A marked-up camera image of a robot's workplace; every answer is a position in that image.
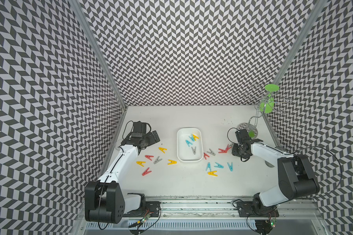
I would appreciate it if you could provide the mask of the gray clothespin group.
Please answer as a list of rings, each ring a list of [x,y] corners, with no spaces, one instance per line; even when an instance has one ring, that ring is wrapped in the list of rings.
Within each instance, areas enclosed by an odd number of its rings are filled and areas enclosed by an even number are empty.
[[[210,154],[210,155],[213,155],[213,156],[216,155],[216,153],[212,149],[209,149],[209,151],[207,151],[207,153]]]

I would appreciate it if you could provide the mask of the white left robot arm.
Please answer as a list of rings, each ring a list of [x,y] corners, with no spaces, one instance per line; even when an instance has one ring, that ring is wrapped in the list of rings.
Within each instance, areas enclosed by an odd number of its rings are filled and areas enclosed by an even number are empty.
[[[85,187],[85,220],[97,223],[118,224],[124,215],[146,212],[146,199],[142,193],[124,195],[120,182],[123,181],[129,164],[134,162],[140,152],[160,142],[156,131],[146,122],[133,123],[131,131],[122,140],[118,156],[96,181]]]

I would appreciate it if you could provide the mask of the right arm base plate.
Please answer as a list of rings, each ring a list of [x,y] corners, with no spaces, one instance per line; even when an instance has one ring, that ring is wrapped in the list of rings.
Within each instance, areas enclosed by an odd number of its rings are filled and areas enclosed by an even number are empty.
[[[279,217],[277,206],[264,207],[249,201],[236,201],[235,206],[242,218],[247,216],[267,217],[269,219]]]

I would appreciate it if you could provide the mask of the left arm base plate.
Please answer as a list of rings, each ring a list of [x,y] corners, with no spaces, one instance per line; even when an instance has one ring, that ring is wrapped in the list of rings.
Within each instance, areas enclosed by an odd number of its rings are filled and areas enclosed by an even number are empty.
[[[159,217],[161,210],[161,203],[159,201],[145,202],[144,205],[140,206],[139,209],[130,211],[125,214],[124,217],[144,217],[146,214],[150,214],[151,218]]]

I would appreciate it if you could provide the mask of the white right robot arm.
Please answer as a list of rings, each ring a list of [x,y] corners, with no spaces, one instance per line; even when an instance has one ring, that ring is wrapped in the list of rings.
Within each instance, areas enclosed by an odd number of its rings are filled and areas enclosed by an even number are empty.
[[[277,168],[277,184],[254,195],[254,214],[268,214],[281,203],[320,191],[312,164],[306,155],[292,154],[271,147],[260,139],[251,138],[245,129],[237,129],[235,136],[237,142],[232,147],[233,156],[239,157],[242,162],[248,161],[252,156],[258,156]]]

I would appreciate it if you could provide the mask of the red clothespin group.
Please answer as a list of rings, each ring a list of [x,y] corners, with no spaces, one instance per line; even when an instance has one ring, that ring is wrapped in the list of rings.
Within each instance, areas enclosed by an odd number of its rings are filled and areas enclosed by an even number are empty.
[[[227,147],[226,149],[219,149],[218,153],[227,153],[229,149],[229,147]]]

